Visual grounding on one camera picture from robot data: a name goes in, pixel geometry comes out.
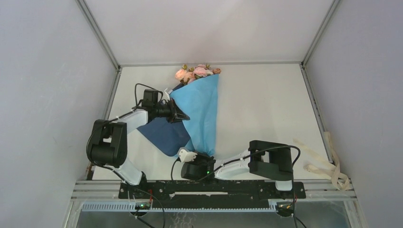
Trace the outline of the cream ribbon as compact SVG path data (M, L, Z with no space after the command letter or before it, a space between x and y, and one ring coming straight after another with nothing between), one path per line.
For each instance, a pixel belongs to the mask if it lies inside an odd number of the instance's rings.
M341 172L341 165L340 159L333 147L333 142L331 138L331 134L329 131L324 132L325 142L328 144L330 152L331 152L331 159L333 162L326 160L319 156L316 151L312 150L302 141L297 138L293 138L293 142L308 156L314 159L317 163L321 164L321 168L308 163L304 165L304 170L316 175L321 176L324 179L328 179L331 181L332 185L339 191L347 191L352 189L352 184L350 178Z

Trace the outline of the pink fake rose stem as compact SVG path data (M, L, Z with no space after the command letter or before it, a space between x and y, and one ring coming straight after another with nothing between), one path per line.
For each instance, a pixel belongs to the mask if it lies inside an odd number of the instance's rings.
M187 71L187 65L184 64L176 73L175 73L175 79L178 81L181 81L184 79L185 75L188 73Z
M209 69L209 65L198 65L193 71L195 79L211 76L214 73Z
M193 82L194 80L196 80L194 72L185 73L185 75L182 79L184 85L187 85L187 84Z

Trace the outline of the blue wrapping paper sheet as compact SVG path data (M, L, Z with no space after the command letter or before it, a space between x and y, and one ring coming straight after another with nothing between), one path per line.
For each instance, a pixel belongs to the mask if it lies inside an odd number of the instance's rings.
M173 157L181 147L214 155L218 113L219 75L197 79L188 85L178 84L170 93L188 121L168 123L155 118L137 130L163 154Z

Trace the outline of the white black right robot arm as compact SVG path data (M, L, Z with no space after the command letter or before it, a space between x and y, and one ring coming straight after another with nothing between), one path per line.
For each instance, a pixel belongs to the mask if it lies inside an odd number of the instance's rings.
M247 150L224 160L182 147L177 153L177 161L182 163L183 179L229 181L234 176L250 173L273 180L275 193L286 198L294 190L293 168L300 156L301 150L294 145L253 140Z

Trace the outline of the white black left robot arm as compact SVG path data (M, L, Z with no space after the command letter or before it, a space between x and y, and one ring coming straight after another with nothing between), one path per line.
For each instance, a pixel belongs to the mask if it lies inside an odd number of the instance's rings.
M96 120L86 145L89 161L94 166L111 170L131 185L130 192L137 198L145 197L149 186L142 181L145 174L127 157L128 134L155 118L165 118L169 123L190 120L174 99L163 101L162 95L161 91L146 89L143 98L129 112L112 120Z

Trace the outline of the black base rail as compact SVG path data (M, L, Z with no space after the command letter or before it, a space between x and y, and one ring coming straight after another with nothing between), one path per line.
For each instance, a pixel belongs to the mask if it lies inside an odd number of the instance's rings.
M294 197L307 197L302 182L295 182L291 191L279 191L273 181L265 180L156 180L138 186L121 183L118 192L119 199L145 200L156 209L267 209L270 200Z

